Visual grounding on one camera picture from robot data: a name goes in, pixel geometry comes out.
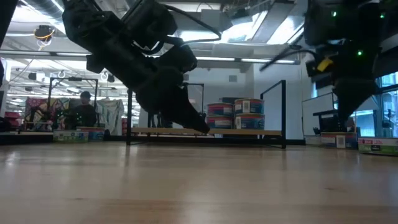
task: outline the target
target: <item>yellow part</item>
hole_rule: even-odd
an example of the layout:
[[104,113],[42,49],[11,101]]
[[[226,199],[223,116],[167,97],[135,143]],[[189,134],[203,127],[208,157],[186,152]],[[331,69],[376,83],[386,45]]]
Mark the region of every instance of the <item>yellow part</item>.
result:
[[333,64],[333,61],[330,60],[329,58],[325,58],[325,59],[323,59],[323,61],[322,61],[321,63],[319,63],[317,69],[318,69],[319,71],[323,72],[323,71],[325,71],[325,69],[326,69],[329,65],[331,65],[331,64]]

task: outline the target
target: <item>stacked cans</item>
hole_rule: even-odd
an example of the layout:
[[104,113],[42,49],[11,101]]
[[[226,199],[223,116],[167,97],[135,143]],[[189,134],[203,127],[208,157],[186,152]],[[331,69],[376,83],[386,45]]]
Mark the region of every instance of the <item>stacked cans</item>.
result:
[[235,100],[235,128],[264,130],[264,100]]
[[231,103],[212,103],[207,105],[206,122],[209,128],[232,129],[233,105]]

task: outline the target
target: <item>white board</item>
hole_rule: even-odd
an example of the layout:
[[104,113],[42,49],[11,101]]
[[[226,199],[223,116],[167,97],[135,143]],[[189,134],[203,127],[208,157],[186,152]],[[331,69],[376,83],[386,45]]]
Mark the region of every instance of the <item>white board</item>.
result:
[[319,117],[314,113],[333,110],[333,94],[328,93],[302,102],[304,136],[314,135],[313,128],[319,128]]

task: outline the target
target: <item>man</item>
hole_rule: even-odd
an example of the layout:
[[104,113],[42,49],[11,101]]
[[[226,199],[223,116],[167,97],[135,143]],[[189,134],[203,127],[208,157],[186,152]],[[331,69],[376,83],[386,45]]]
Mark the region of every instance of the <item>man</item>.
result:
[[74,112],[81,116],[81,122],[84,127],[93,127],[97,121],[97,114],[94,106],[90,105],[91,94],[84,91],[80,94],[81,105],[73,109]]

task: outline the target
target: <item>wooden floor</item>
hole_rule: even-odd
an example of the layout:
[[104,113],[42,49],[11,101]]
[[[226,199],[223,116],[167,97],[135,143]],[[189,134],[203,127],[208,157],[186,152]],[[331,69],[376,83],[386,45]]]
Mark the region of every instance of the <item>wooden floor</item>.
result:
[[398,158],[311,147],[0,146],[0,223],[398,223]]

